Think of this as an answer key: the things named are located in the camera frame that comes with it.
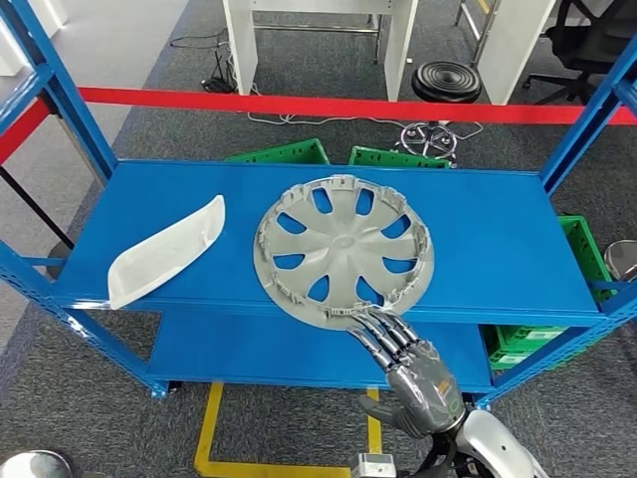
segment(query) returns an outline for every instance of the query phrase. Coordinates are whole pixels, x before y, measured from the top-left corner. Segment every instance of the green crate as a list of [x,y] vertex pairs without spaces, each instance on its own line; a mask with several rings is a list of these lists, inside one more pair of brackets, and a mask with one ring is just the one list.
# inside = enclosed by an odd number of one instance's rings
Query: green crate
[[321,141],[316,138],[285,146],[226,157],[226,162],[285,162],[288,164],[329,164]]
[[[612,281],[583,216],[560,216],[559,220],[584,279]],[[597,303],[604,302],[614,294],[595,289],[591,289],[590,293]]]
[[491,370],[508,370],[527,359],[531,354],[532,352],[497,351],[489,356],[489,366]]
[[[582,216],[560,216],[559,219],[568,245],[587,281],[611,281],[610,274],[595,240]],[[603,302],[614,292],[591,289],[590,293],[595,302]],[[525,354],[527,357],[557,337],[565,328],[559,327],[519,327],[519,326],[484,326],[482,336],[491,368],[506,369],[517,364]]]
[[349,155],[350,166],[382,166],[382,167],[449,167],[446,159],[435,159],[426,156],[414,156],[402,152],[383,151],[370,147],[354,146]]

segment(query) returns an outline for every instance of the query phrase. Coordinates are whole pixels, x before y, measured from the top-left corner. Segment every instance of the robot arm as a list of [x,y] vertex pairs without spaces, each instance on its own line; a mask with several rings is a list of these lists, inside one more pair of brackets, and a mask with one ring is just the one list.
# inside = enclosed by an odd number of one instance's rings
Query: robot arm
[[367,396],[363,408],[413,438],[432,436],[433,446],[413,478],[461,476],[549,478],[528,450],[495,416],[467,409],[451,372],[429,342],[400,317],[378,309],[353,316],[349,332],[386,374],[402,406],[390,408]]

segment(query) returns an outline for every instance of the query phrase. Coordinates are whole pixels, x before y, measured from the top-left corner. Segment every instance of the yellow floor tape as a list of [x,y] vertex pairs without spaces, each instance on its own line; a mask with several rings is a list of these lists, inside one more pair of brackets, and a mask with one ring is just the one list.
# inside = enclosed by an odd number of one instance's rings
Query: yellow floor tape
[[[195,468],[200,475],[219,478],[349,478],[349,468],[209,461],[223,393],[223,383],[211,385],[208,404],[195,455]],[[377,388],[369,388],[368,395],[379,399]],[[371,453],[383,452],[380,424],[371,417],[368,418],[368,445]]]
[[489,13],[489,6],[487,5],[487,2],[485,0],[478,0],[478,3],[480,4],[480,8],[482,8],[483,12]]

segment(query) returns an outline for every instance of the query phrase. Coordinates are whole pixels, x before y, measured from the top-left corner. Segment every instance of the office chair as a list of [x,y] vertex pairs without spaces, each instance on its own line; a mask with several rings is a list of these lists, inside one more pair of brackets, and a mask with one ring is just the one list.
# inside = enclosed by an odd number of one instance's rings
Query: office chair
[[[566,18],[574,5],[590,21],[589,26],[568,27]],[[549,75],[529,75],[522,88],[528,90],[531,81],[563,87],[537,105],[545,105],[562,97],[569,102],[580,98],[588,103],[595,86],[588,82],[591,75],[605,75],[637,34],[637,0],[614,0],[599,17],[595,17],[582,0],[562,0],[557,23],[546,30],[553,44],[553,54],[565,68],[580,72],[575,79]]]

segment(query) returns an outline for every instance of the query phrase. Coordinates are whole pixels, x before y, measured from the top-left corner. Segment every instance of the white desk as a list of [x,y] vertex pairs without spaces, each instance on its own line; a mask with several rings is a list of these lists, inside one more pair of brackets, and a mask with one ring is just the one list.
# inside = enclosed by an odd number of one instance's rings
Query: white desk
[[391,102],[399,99],[417,6],[417,0],[223,0],[230,49],[241,95],[250,94],[258,62],[252,12],[380,14],[386,18],[392,17],[385,54],[387,98]]
[[476,63],[494,105],[506,105],[556,0],[495,0]]

